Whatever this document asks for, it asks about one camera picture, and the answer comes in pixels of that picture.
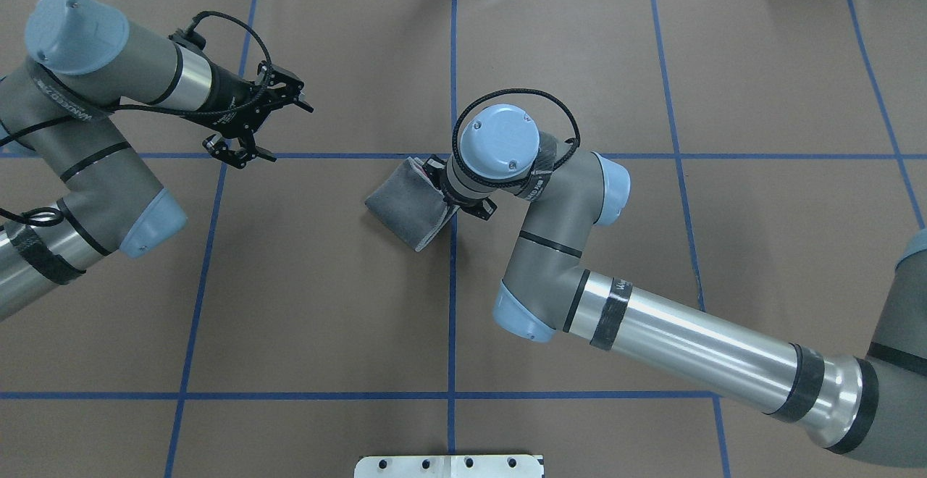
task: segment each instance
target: gray cloth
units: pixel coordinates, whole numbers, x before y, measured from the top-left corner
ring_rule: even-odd
[[[424,162],[406,158],[364,204],[415,251],[431,243],[457,211],[424,173]]]

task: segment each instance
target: silver arm segment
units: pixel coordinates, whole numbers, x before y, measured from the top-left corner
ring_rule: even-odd
[[[194,32],[205,16],[251,32],[265,52],[261,85],[206,58],[205,39]],[[50,205],[64,217],[60,223],[7,222],[0,231],[0,320],[112,251],[142,256],[185,226],[171,193],[109,121],[123,96],[237,138],[243,146],[237,151],[218,134],[204,142],[213,157],[236,168],[257,157],[275,161],[253,137],[271,111],[295,104],[311,112],[302,82],[272,66],[252,29],[222,13],[200,13],[187,30],[166,38],[96,0],[40,0],[26,48],[24,65],[0,81],[0,138],[15,135],[11,148],[40,155],[69,193]]]
[[[800,425],[837,454],[927,466],[927,230],[897,268],[867,357],[822,356],[581,267],[592,225],[620,198],[607,188],[608,169],[580,149],[530,205],[496,300],[501,327],[535,342],[570,332]],[[449,177],[460,170],[447,168]]]

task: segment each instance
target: metal bracket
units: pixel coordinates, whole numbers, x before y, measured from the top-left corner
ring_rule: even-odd
[[[473,455],[367,457],[354,468],[354,478],[543,478],[541,455]]]

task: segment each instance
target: black band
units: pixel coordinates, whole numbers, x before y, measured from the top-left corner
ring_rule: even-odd
[[[550,248],[550,249],[553,249],[553,250],[556,250],[556,251],[562,251],[562,253],[566,253],[567,256],[573,256],[573,257],[576,257],[577,259],[579,259],[580,257],[582,257],[582,251],[576,250],[576,248],[570,248],[569,246],[566,246],[566,244],[554,243],[554,241],[549,240],[549,238],[543,238],[543,237],[540,237],[540,236],[536,236],[536,235],[534,235],[534,234],[532,234],[532,233],[530,233],[530,232],[526,232],[526,231],[524,231],[524,230],[522,230],[522,231],[519,233],[519,237],[520,237],[520,238],[526,238],[527,240],[530,240],[530,241],[532,241],[533,243],[537,243],[537,244],[540,244],[540,245],[542,245],[542,246],[546,246],[546,247],[548,247],[548,248]]]
[[[70,117],[82,122],[93,122],[112,116],[111,111],[100,108],[67,88],[41,63],[27,59],[26,72],[29,73],[29,78],[33,80],[36,88],[63,108]]]
[[[524,188],[516,197],[523,198],[531,203],[540,197],[540,194],[550,182],[553,174],[553,161],[557,155],[557,140],[550,134],[540,133],[540,147],[537,148],[537,157],[531,165],[531,174],[524,182]]]
[[[875,374],[875,369],[872,369],[872,365],[866,360],[857,359],[857,362],[860,363],[860,374],[863,380],[860,408],[847,434],[840,439],[840,442],[827,448],[828,451],[838,455],[847,454],[862,444],[868,435],[868,430],[872,427],[875,411],[878,409],[878,376]]]
[[[589,341],[590,346],[611,351],[618,336],[621,321],[625,319],[625,311],[628,310],[628,302],[632,297],[633,289],[634,285],[626,280],[612,279],[612,290],[609,291],[608,299],[605,300],[599,324],[595,327],[592,340]]]
[[[115,154],[115,152],[118,152],[118,151],[124,151],[126,148],[132,148],[132,146],[129,145],[127,141],[123,141],[122,143],[117,143],[115,145],[110,145],[109,147],[103,148],[102,151],[97,151],[94,154],[91,154],[83,158],[83,160],[76,162],[76,164],[74,164],[74,167],[70,167],[66,171],[63,171],[63,173],[61,173],[59,177],[61,178],[62,181],[67,183],[67,181],[70,178],[74,177],[74,175],[77,175],[84,168],[87,168],[90,165],[95,164],[95,162],[102,160],[103,158],[105,158],[106,156],[110,154]]]
[[[866,355],[871,356],[872,359],[888,362],[892,366],[898,366],[898,368],[927,377],[927,358],[924,359],[907,351],[880,345],[880,343],[871,343],[870,350]]]
[[[80,236],[87,244],[90,245],[93,250],[96,250],[96,253],[99,253],[100,256],[106,257],[112,253],[112,251],[106,250],[103,248],[103,245],[97,243],[97,240],[93,238],[92,235],[80,224],[80,221],[77,220],[77,217],[74,217],[74,214],[70,211],[70,208],[67,208],[67,205],[64,203],[64,198],[60,198],[57,201],[57,207],[61,211],[61,214],[64,215],[64,218],[70,223],[70,226],[74,228],[77,235]]]
[[[566,321],[563,321],[563,333],[570,333],[570,327],[573,326],[573,316],[576,315],[576,309],[579,308],[579,299],[582,299],[583,291],[586,290],[589,273],[589,270],[583,270],[582,277],[579,278],[579,286],[576,287],[576,293],[573,295],[573,303],[570,304],[570,311],[566,314]]]
[[[175,77],[171,80],[171,85],[168,85],[168,88],[165,90],[164,94],[154,98],[153,101],[149,101],[146,105],[158,105],[160,102],[165,101],[173,94],[173,89],[177,88],[177,84],[180,82],[180,77],[183,76],[183,55],[180,52],[180,46],[175,43],[175,50],[177,52],[177,69],[175,71]]]
[[[792,345],[798,357],[795,380],[781,408],[768,413],[783,422],[798,422],[814,407],[824,384],[824,357],[805,346]]]
[[[10,244],[23,260],[47,280],[63,286],[84,274],[83,270],[70,266],[64,257],[52,253],[32,227],[10,221],[6,231]]]

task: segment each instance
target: blue tape line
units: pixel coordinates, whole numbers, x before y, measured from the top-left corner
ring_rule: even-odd
[[[177,400],[179,393],[97,391],[0,392],[0,400]]]
[[[194,401],[328,401],[328,400],[447,400],[444,391],[395,392],[84,392],[84,391],[9,391],[0,392],[0,400],[179,400]],[[454,392],[456,400],[634,400],[653,398],[715,398],[710,391],[471,391]]]
[[[457,2],[450,0],[450,128],[457,122]],[[457,215],[450,218],[448,306],[448,454],[457,452]]]
[[[715,398],[710,391],[471,391],[458,400],[632,400],[652,398]]]
[[[186,393],[188,400],[290,400],[290,401],[324,401],[324,400],[447,400],[443,391],[397,391],[397,392],[333,392],[333,393]]]
[[[427,158],[431,152],[280,152],[274,154],[279,159],[295,160],[404,160],[408,156],[413,158]],[[450,154],[435,154],[437,157],[447,159]]]
[[[718,430],[718,448],[721,449],[721,471],[724,478],[731,478],[731,459],[728,458],[728,439],[724,435],[724,419],[721,415],[721,398],[715,395],[711,398],[715,409],[715,429]]]
[[[914,217],[917,218],[918,226],[924,228],[924,218],[920,213],[918,198],[914,194],[914,187],[911,185],[911,179],[907,176],[907,167],[905,167],[905,160],[901,155],[901,148],[898,147],[898,140],[894,135],[892,120],[888,117],[888,109],[885,108],[885,100],[883,99],[883,96],[881,96],[881,89],[878,88],[878,81],[875,79],[875,72],[872,70],[872,63],[868,58],[866,43],[863,41],[863,33],[860,29],[860,20],[857,18],[857,9],[855,8],[853,0],[847,0],[847,6],[850,9],[850,18],[853,20],[853,30],[855,33],[857,33],[857,43],[860,45],[860,54],[863,56],[863,64],[866,65],[866,73],[870,78],[872,91],[875,93],[875,101],[878,103],[878,111],[881,113],[881,121],[883,121],[885,124],[885,130],[888,132],[888,139],[892,142],[894,158],[898,161],[898,170],[901,171],[901,178],[905,182],[907,197],[911,200],[911,208],[913,208]]]
[[[251,0],[251,10],[248,13],[248,26],[254,26],[254,15],[258,9],[258,0]],[[238,65],[238,75],[245,74],[246,60],[248,60],[248,46],[251,43],[251,34],[245,33],[245,41],[242,43],[241,62]],[[216,196],[212,204],[212,217],[209,220],[209,234],[206,235],[206,249],[203,253],[203,267],[199,274],[199,287],[196,290],[196,304],[193,309],[193,321],[190,324],[190,337],[186,345],[186,357],[183,360],[183,375],[180,383],[180,396],[177,399],[177,409],[175,412],[175,423],[171,431],[171,444],[168,446],[168,458],[164,465],[164,478],[171,478],[173,474],[173,462],[177,454],[177,442],[180,439],[180,428],[183,422],[183,405],[185,405],[186,390],[190,382],[190,368],[193,365],[193,352],[196,346],[196,332],[199,329],[199,317],[203,309],[203,296],[206,293],[206,276],[209,274],[209,264],[212,260],[212,244],[216,235],[216,224],[219,221],[219,208],[222,205],[222,191],[225,189],[225,173],[228,171],[228,165],[222,164],[219,167],[219,181],[216,183]]]
[[[656,50],[660,57],[660,73],[663,76],[663,97],[666,98],[666,116],[669,118],[669,134],[673,141],[673,154],[676,156],[676,178],[679,181],[679,195],[682,197],[682,216],[686,222],[686,235],[689,238],[689,260],[695,273],[698,287],[698,307],[705,310],[705,291],[702,290],[702,273],[698,266],[698,250],[695,249],[695,231],[692,230],[692,214],[689,213],[689,192],[686,190],[685,173],[682,170],[682,155],[679,149],[679,133],[676,131],[676,112],[673,109],[673,95],[669,89],[669,73],[666,72],[666,53],[663,52],[663,33],[660,30],[660,12],[656,0],[650,0],[653,11],[653,30],[656,32]]]

